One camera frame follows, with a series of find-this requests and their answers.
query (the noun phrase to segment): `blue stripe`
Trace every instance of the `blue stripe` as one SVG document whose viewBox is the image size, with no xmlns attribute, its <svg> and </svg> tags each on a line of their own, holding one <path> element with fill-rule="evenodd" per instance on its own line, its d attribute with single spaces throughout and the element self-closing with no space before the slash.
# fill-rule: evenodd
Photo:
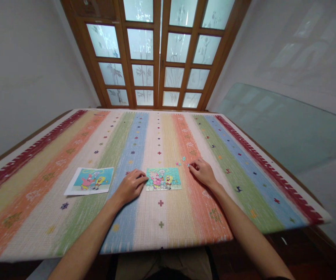
<svg viewBox="0 0 336 280">
<path fill-rule="evenodd" d="M 273 209 L 281 223 L 288 229 L 306 226 L 307 222 L 302 220 L 302 217 L 300 216 L 301 213 L 296 212 L 286 202 L 286 198 L 276 190 L 270 178 L 265 176 L 264 172 L 255 164 L 254 160 L 239 147 L 239 144 L 235 142 L 235 140 L 227 133 L 227 131 L 224 131 L 217 118 L 209 115 L 206 115 L 205 118 L 217 133 L 218 137 L 223 140 L 228 150 L 233 154 L 247 176 L 252 180 L 253 184 L 256 186 L 265 201 Z M 274 201 L 275 198 L 280 201 L 280 204 Z"/>
<path fill-rule="evenodd" d="M 148 118 L 148 113 L 135 114 L 134 122 L 130 128 L 124 151 L 114 175 L 113 187 L 110 188 L 107 199 L 118 189 L 118 186 L 121 184 L 127 172 L 135 168 L 142 168 Z M 122 211 L 118 213 L 104 240 L 100 250 L 101 253 L 119 253 L 132 250 L 137 205 L 138 199 L 125 206 Z"/>
</svg>

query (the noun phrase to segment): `striped tablecloth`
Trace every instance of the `striped tablecloth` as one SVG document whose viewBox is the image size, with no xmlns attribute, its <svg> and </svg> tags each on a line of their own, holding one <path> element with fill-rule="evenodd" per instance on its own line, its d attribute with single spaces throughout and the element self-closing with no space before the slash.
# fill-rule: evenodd
<svg viewBox="0 0 336 280">
<path fill-rule="evenodd" d="M 62 256 L 135 168 L 178 168 L 182 189 L 143 190 L 101 253 L 231 240 L 221 208 L 187 167 L 198 156 L 263 233 L 331 219 L 223 115 L 73 110 L 0 161 L 0 261 Z M 109 193 L 64 196 L 78 167 L 113 167 Z"/>
</svg>

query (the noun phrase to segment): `left hand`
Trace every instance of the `left hand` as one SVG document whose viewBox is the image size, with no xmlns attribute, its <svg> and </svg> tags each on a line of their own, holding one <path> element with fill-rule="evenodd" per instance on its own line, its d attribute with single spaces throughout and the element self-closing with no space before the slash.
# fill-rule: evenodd
<svg viewBox="0 0 336 280">
<path fill-rule="evenodd" d="M 122 180 L 112 198 L 125 205 L 140 195 L 146 181 L 148 181 L 146 174 L 134 169 Z"/>
</svg>

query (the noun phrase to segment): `person's leg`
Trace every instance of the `person's leg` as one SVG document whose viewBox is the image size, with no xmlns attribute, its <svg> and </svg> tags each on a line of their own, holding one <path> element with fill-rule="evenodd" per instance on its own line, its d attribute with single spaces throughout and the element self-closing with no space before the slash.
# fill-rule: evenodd
<svg viewBox="0 0 336 280">
<path fill-rule="evenodd" d="M 142 280 L 159 271 L 159 254 L 154 251 L 120 254 L 115 280 Z"/>
<path fill-rule="evenodd" d="M 160 266 L 178 270 L 192 280 L 212 280 L 204 247 L 160 251 Z"/>
</svg>

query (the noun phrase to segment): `glass door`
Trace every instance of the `glass door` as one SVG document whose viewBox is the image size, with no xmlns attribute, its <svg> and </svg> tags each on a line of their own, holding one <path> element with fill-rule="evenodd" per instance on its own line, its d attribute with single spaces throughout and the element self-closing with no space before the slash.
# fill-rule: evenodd
<svg viewBox="0 0 336 280">
<path fill-rule="evenodd" d="M 202 109 L 230 34 L 233 7 L 234 0 L 164 0 L 160 109 Z"/>
<path fill-rule="evenodd" d="M 157 108 L 160 0 L 120 1 L 134 108 Z"/>
<path fill-rule="evenodd" d="M 251 0 L 61 0 L 105 108 L 204 110 Z"/>
</svg>

